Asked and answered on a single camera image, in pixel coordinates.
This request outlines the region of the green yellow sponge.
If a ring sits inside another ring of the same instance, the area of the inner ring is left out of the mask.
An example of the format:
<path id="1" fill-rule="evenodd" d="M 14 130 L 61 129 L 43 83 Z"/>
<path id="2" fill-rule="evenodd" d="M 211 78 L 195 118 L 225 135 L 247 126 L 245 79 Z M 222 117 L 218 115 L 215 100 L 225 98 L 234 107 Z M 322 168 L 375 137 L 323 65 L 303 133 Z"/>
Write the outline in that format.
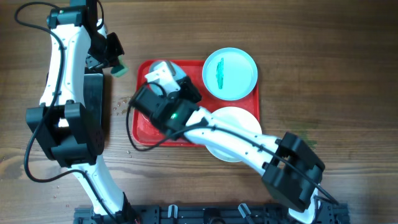
<path id="1" fill-rule="evenodd" d="M 129 71 L 128 66 L 123 62 L 123 57 L 118 57 L 118 64 L 111 68 L 110 74 L 116 78 L 122 77 Z"/>

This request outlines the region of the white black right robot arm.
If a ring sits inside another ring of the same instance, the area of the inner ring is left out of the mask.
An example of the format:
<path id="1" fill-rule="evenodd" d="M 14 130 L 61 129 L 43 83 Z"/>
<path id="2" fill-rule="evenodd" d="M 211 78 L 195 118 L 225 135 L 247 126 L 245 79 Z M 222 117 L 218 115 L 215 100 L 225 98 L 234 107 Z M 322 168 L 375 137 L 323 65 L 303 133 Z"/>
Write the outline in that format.
<path id="1" fill-rule="evenodd" d="M 325 164 L 298 136 L 282 138 L 239 127 L 198 103 L 201 95 L 175 63 L 140 69 L 131 105 L 165 140 L 184 139 L 217 149 L 254 169 L 268 192 L 301 223 L 315 221 Z"/>

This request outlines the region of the light blue plate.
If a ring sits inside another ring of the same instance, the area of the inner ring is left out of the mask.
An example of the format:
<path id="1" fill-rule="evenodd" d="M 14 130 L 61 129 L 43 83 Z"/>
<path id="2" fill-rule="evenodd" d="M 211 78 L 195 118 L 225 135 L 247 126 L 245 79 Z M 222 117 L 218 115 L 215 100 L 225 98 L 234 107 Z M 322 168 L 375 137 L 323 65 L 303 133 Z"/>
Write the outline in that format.
<path id="1" fill-rule="evenodd" d="M 159 84 L 169 94 L 179 91 L 179 80 L 185 78 L 186 73 L 175 63 L 168 60 L 155 61 L 149 69 L 149 73 L 145 75 L 147 82 Z"/>
<path id="2" fill-rule="evenodd" d="M 216 50 L 205 60 L 202 79 L 206 89 L 216 98 L 236 101 L 253 91 L 258 69 L 248 53 L 226 47 Z"/>

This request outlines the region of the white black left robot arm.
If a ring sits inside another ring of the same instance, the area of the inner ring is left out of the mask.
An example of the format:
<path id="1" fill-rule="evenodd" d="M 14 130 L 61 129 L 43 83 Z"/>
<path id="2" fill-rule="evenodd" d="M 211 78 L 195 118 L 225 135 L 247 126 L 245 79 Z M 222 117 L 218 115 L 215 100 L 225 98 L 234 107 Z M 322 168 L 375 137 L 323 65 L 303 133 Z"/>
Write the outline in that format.
<path id="1" fill-rule="evenodd" d="M 103 159 L 103 70 L 116 77 L 126 73 L 123 47 L 107 32 L 99 1 L 52 6 L 44 31 L 52 53 L 39 105 L 26 111 L 30 141 L 73 174 L 89 196 L 92 207 L 76 210 L 77 223 L 134 223 L 137 213 Z"/>

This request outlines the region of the white plate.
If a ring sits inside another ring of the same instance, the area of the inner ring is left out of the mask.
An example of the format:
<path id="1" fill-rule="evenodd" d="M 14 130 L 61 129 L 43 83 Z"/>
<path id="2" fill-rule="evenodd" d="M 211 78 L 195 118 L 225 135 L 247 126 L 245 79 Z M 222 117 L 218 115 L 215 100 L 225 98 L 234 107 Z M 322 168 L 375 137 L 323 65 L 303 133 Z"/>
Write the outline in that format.
<path id="1" fill-rule="evenodd" d="M 241 129 L 245 129 L 246 131 L 262 134 L 261 125 L 256 117 L 242 108 L 228 106 L 212 112 L 211 115 L 234 126 L 239 126 Z M 206 148 L 219 160 L 225 162 L 240 162 L 239 159 L 230 156 L 215 147 L 206 146 Z"/>

